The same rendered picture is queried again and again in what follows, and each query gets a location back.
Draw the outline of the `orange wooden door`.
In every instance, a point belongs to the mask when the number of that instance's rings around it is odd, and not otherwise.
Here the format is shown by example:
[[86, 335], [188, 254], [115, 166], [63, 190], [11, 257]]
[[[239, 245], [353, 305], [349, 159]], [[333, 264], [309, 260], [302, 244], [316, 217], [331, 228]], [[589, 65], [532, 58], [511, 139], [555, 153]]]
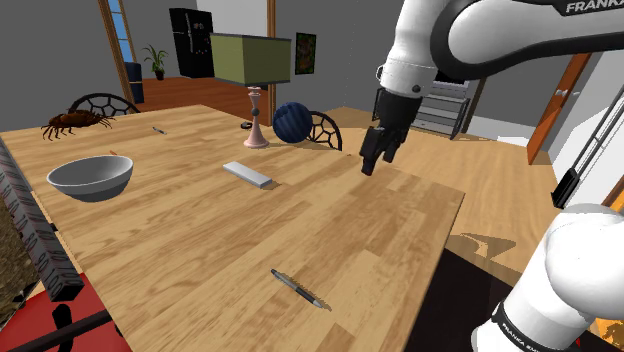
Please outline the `orange wooden door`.
[[527, 143], [526, 150], [529, 165], [532, 165], [537, 158], [557, 117], [567, 102], [568, 94], [574, 88], [591, 56], [591, 53], [576, 54], [570, 59], [555, 92], [550, 98], [540, 121]]

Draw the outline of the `brown crab figure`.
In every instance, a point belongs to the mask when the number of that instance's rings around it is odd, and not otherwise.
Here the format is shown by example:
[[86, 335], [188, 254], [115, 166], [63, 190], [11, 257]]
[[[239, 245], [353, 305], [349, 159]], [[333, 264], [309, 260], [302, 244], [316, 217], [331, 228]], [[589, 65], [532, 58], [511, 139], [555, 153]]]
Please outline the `brown crab figure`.
[[42, 138], [52, 140], [51, 136], [54, 136], [56, 139], [59, 139], [59, 134], [64, 134], [65, 130], [72, 134], [74, 128], [89, 127], [97, 124], [111, 127], [110, 120], [114, 120], [114, 117], [88, 110], [69, 110], [66, 114], [59, 114], [50, 118], [48, 123], [42, 126]]

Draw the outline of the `red seat with black bar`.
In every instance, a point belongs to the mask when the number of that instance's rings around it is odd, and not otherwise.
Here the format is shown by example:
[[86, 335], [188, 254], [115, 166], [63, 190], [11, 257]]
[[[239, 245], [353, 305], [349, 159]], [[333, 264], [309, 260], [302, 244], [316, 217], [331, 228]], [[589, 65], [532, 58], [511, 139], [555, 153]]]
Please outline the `red seat with black bar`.
[[[67, 305], [71, 309], [72, 321], [76, 322], [105, 308], [84, 273], [80, 275], [85, 287]], [[46, 291], [42, 291], [26, 301], [0, 331], [0, 352], [25, 344], [56, 330], [52, 312], [59, 302], [51, 302]], [[121, 337], [113, 321], [74, 338], [71, 352], [132, 352], [128, 343]]]

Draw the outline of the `wooden framed window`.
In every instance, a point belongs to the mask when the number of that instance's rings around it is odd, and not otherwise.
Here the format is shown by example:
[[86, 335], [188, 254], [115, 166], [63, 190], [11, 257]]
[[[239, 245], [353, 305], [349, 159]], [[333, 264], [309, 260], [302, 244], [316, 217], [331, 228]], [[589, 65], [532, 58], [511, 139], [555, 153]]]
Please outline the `wooden framed window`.
[[134, 103], [127, 62], [136, 60], [123, 0], [97, 0], [124, 97]]

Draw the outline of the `black fridge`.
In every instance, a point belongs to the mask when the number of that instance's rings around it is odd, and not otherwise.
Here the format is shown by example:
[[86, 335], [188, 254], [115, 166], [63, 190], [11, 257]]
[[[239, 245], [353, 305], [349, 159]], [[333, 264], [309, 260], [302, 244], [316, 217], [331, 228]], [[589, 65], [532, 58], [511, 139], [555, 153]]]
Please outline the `black fridge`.
[[180, 75], [188, 78], [213, 77], [212, 13], [170, 8], [169, 14]]

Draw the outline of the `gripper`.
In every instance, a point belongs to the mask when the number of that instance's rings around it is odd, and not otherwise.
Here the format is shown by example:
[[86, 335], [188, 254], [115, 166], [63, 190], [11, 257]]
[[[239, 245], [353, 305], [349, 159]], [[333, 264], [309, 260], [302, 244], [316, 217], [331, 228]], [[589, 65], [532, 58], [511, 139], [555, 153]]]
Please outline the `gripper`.
[[[369, 127], [363, 139], [359, 155], [363, 158], [361, 172], [371, 176], [380, 154], [383, 160], [392, 163], [396, 152], [407, 138], [411, 124], [417, 116], [422, 98], [403, 97], [385, 88], [376, 92], [372, 120], [378, 120], [377, 127]], [[384, 149], [386, 133], [387, 146]]]

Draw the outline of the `black rod with block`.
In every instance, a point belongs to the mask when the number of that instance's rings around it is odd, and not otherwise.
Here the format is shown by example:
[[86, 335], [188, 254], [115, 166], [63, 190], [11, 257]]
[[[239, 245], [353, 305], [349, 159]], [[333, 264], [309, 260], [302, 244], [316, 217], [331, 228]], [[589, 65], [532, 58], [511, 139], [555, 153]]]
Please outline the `black rod with block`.
[[592, 160], [603, 146], [620, 117], [624, 114], [624, 84], [616, 93], [609, 107], [591, 133], [587, 142], [579, 152], [571, 167], [566, 171], [557, 187], [551, 192], [553, 206], [564, 209], [578, 186], [582, 174], [590, 166]]

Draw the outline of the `grey bowl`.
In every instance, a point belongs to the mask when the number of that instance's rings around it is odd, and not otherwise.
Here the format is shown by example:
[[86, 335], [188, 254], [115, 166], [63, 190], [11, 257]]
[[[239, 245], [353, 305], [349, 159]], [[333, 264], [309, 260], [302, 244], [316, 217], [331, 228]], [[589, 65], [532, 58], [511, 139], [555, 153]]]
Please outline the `grey bowl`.
[[63, 164], [47, 175], [61, 193], [82, 202], [100, 202], [120, 195], [133, 173], [132, 159], [100, 155]]

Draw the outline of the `black patterned long box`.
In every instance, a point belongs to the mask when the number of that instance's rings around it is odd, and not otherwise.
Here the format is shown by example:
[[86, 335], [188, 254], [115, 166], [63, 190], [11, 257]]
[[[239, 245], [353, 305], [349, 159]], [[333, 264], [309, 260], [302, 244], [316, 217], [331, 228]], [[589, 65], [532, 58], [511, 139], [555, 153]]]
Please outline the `black patterned long box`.
[[85, 284], [0, 137], [0, 198], [51, 302], [73, 301]]

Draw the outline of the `grey flat bar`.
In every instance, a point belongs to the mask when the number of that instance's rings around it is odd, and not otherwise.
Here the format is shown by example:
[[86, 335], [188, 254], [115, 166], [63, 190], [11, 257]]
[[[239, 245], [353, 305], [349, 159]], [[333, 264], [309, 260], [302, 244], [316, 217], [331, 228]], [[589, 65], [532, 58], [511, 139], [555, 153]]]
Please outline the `grey flat bar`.
[[224, 164], [223, 168], [229, 173], [258, 188], [264, 188], [273, 182], [270, 177], [261, 174], [236, 161]]

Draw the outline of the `potted green plant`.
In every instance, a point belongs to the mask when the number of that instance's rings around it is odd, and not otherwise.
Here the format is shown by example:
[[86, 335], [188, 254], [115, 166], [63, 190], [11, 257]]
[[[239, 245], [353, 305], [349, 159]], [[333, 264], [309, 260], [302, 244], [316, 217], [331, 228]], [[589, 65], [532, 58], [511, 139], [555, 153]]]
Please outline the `potted green plant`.
[[157, 80], [162, 81], [165, 75], [164, 59], [168, 56], [168, 53], [164, 50], [157, 51], [152, 45], [144, 47], [144, 50], [149, 53], [145, 61], [151, 62], [151, 71], [155, 74]]

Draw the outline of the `black hexagon back chair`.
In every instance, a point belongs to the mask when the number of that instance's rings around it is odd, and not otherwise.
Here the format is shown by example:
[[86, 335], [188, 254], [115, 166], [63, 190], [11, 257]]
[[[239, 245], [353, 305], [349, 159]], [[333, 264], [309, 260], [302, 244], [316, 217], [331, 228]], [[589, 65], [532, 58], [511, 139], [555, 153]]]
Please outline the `black hexagon back chair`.
[[311, 111], [312, 129], [307, 139], [319, 144], [327, 144], [330, 148], [341, 151], [343, 140], [336, 122], [327, 114]]
[[139, 109], [123, 97], [111, 93], [91, 93], [78, 98], [68, 108], [69, 112], [90, 111], [107, 117], [139, 113]]

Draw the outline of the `blue ball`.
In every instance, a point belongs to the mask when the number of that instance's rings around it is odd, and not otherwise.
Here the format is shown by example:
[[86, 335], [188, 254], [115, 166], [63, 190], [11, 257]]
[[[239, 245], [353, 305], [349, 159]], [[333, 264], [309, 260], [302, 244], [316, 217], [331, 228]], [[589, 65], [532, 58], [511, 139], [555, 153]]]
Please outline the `blue ball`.
[[298, 102], [281, 105], [273, 116], [273, 130], [286, 143], [302, 142], [309, 136], [312, 127], [311, 112]]

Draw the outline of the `green shade pink lamp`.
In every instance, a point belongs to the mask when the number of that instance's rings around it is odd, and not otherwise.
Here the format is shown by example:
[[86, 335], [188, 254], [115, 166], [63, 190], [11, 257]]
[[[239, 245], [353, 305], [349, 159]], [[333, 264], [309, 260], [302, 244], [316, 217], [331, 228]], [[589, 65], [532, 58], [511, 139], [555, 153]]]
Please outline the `green shade pink lamp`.
[[264, 148], [258, 121], [261, 86], [288, 83], [291, 77], [291, 39], [244, 34], [211, 33], [214, 75], [217, 80], [245, 86], [252, 104], [252, 128], [243, 144]]

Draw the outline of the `wooden table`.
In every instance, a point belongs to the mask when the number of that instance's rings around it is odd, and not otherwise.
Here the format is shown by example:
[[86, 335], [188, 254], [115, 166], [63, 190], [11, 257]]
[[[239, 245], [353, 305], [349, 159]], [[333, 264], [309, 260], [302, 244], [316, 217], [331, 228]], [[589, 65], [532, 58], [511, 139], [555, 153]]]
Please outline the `wooden table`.
[[[463, 193], [385, 163], [365, 176], [357, 155], [309, 141], [250, 149], [240, 124], [190, 106], [2, 140], [133, 352], [401, 351]], [[134, 162], [120, 195], [82, 202], [47, 182], [110, 150]]]

